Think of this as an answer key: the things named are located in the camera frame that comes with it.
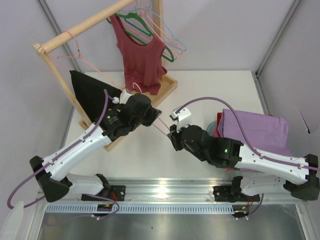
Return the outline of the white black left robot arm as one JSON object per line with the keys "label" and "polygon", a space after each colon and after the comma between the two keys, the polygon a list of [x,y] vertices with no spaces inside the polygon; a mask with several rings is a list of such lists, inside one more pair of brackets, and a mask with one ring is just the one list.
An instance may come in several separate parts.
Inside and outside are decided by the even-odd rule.
{"label": "white black left robot arm", "polygon": [[107,197],[111,185],[103,174],[84,176],[70,171],[96,150],[127,136],[140,125],[151,126],[162,113],[140,93],[123,93],[115,101],[113,108],[104,103],[100,117],[69,145],[49,156],[34,156],[29,161],[47,202],[56,202],[67,194],[81,194],[85,201]]}

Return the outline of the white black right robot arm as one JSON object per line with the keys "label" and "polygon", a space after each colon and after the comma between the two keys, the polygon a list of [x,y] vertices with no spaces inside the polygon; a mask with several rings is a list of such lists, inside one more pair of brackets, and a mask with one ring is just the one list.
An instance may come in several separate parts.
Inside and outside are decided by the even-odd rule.
{"label": "white black right robot arm", "polygon": [[186,150],[216,168],[249,169],[265,174],[262,180],[234,177],[233,194],[254,196],[280,190],[304,201],[315,201],[320,195],[318,158],[313,154],[293,157],[251,149],[239,140],[213,137],[196,125],[178,129],[173,124],[169,130],[168,138],[176,151]]}

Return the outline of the purple trousers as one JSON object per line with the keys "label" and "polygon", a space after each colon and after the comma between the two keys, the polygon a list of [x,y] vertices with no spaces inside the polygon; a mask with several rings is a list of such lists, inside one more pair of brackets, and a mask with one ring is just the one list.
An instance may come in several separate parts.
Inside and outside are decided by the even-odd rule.
{"label": "purple trousers", "polygon": [[[224,127],[231,139],[245,143],[235,115],[229,109],[223,109]],[[259,150],[292,156],[287,148],[289,123],[282,117],[237,110],[236,114],[249,142]]]}

